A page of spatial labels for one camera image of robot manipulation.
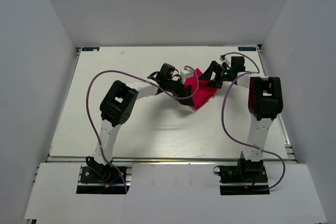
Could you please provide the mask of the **red t shirt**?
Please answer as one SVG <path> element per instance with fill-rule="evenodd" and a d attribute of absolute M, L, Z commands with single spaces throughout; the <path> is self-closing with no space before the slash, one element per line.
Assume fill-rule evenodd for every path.
<path fill-rule="evenodd" d="M 209 99 L 215 96 L 217 92 L 216 88 L 208 87 L 207 86 L 208 83 L 209 83 L 208 80 L 200 80 L 198 83 L 196 94 L 192 96 L 192 100 L 194 102 L 192 108 L 195 111 L 204 106 L 209 101 Z M 191 78 L 188 78 L 184 82 L 185 90 L 187 90 L 188 86 L 191 86 L 191 94 L 193 94 L 197 86 L 197 78 L 195 75 Z"/>

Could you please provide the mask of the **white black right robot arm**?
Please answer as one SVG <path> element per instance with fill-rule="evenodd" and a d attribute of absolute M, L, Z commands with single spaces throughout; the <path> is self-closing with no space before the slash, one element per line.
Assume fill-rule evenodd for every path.
<path fill-rule="evenodd" d="M 257 64 L 243 53 L 226 53 L 220 58 L 221 64 L 212 61 L 198 79 L 206 80 L 208 87 L 216 89 L 221 89 L 223 82 L 231 83 L 224 96 L 222 112 L 225 110 L 226 100 L 234 85 L 247 88 L 248 110 L 251 115 L 246 143 L 235 139 L 228 133 L 222 115 L 221 121 L 224 132 L 231 140 L 244 146 L 240 156 L 241 159 L 259 162 L 264 159 L 264 153 L 279 158 L 279 155 L 265 150 L 265 143 L 273 121 L 284 107 L 280 78 L 261 76 Z"/>

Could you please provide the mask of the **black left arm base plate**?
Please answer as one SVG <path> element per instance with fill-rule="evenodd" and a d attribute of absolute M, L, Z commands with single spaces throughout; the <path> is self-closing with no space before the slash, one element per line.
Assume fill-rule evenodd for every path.
<path fill-rule="evenodd" d="M 82 166 L 77 183 L 76 194 L 78 195 L 126 195 L 131 186 L 132 168 L 119 166 L 123 178 L 115 168 L 111 168 L 106 175 L 99 177 L 88 166 Z"/>

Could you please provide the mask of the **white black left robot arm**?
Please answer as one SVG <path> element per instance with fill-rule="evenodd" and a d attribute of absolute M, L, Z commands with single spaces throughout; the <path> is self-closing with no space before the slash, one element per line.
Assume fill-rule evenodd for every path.
<path fill-rule="evenodd" d="M 110 178 L 111 168 L 108 165 L 111 165 L 113 160 L 114 144 L 121 125 L 130 118 L 137 100 L 165 93 L 181 105 L 194 105 L 193 96 L 196 95 L 197 89 L 193 90 L 191 85 L 186 86 L 185 81 L 188 77 L 195 77 L 198 86 L 199 80 L 196 70 L 185 66 L 184 70 L 177 75 L 174 74 L 175 70 L 175 67 L 165 63 L 160 71 L 150 74 L 145 79 L 117 70 L 105 70 L 92 79 L 86 95 L 86 111 L 98 143 L 93 155 L 86 157 L 86 163 L 89 167 L 94 167 L 93 176 L 98 181 L 104 182 Z M 117 80 L 112 84 L 99 106 L 101 128 L 98 132 L 89 111 L 89 95 L 94 81 L 109 72 L 123 74 L 137 81 L 126 84 Z"/>

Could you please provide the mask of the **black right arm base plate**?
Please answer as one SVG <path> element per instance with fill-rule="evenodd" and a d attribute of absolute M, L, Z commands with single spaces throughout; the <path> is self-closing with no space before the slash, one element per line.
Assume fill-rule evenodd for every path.
<path fill-rule="evenodd" d="M 239 173 L 238 166 L 217 165 L 213 169 L 219 176 L 221 196 L 269 195 L 269 185 L 266 169 Z"/>

